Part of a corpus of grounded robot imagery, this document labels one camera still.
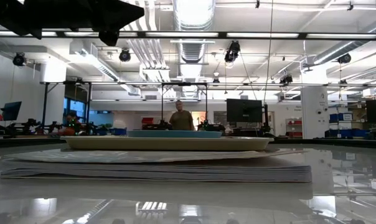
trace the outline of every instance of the olive shirt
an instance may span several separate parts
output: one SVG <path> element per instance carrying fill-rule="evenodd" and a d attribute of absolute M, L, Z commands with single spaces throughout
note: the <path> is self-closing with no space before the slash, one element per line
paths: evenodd
<path fill-rule="evenodd" d="M 185 130 L 192 131 L 193 129 L 193 119 L 192 115 L 188 111 L 175 112 L 171 118 L 170 123 L 173 130 Z"/>

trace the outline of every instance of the cable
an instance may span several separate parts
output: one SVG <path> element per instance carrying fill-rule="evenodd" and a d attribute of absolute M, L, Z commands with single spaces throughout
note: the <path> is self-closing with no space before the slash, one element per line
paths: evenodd
<path fill-rule="evenodd" d="M 270 76 L 270 55 L 271 55 L 271 34 L 273 32 L 273 16 L 274 16 L 274 0 L 271 1 L 271 24 L 270 24 L 270 46 L 268 47 L 268 64 L 267 64 L 267 79 L 265 82 L 265 90 L 264 90 L 264 103 L 265 103 L 265 96 L 267 94 L 267 84 L 268 84 L 268 77 Z"/>
<path fill-rule="evenodd" d="M 245 61 L 243 60 L 242 51 L 240 51 L 240 57 L 242 58 L 242 63 L 243 63 L 243 67 L 245 68 L 246 76 L 248 77 L 248 80 L 251 84 L 251 80 L 250 80 L 250 77 L 249 77 L 249 74 L 248 74 L 248 70 L 246 69 Z M 253 89 L 253 86 L 250 85 L 250 87 L 251 87 L 251 90 L 253 91 L 253 95 L 255 96 L 255 99 L 257 100 L 257 96 L 256 96 L 256 93 L 255 93 L 255 90 Z"/>

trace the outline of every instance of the white tray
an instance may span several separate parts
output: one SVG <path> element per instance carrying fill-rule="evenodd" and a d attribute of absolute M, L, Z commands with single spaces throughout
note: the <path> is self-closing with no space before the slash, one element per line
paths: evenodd
<path fill-rule="evenodd" d="M 72 149 L 157 151 L 262 151 L 270 138 L 129 138 L 119 136 L 62 137 Z"/>

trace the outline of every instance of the glossy white table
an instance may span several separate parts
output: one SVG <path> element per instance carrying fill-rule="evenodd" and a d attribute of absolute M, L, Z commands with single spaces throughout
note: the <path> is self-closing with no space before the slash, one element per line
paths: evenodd
<path fill-rule="evenodd" d="M 1 179 L 0 223 L 110 224 L 115 219 L 126 224 L 320 224 L 353 219 L 376 223 L 375 149 L 270 147 L 308 150 L 284 158 L 311 164 L 313 183 Z M 3 154 L 18 151 L 0 150 Z"/>

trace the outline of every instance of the stack of paper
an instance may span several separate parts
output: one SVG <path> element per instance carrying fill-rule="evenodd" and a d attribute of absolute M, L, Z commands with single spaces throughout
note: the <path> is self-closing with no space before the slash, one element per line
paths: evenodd
<path fill-rule="evenodd" d="M 311 182 L 311 167 L 281 152 L 28 152 L 6 156 L 1 177 L 166 181 Z"/>

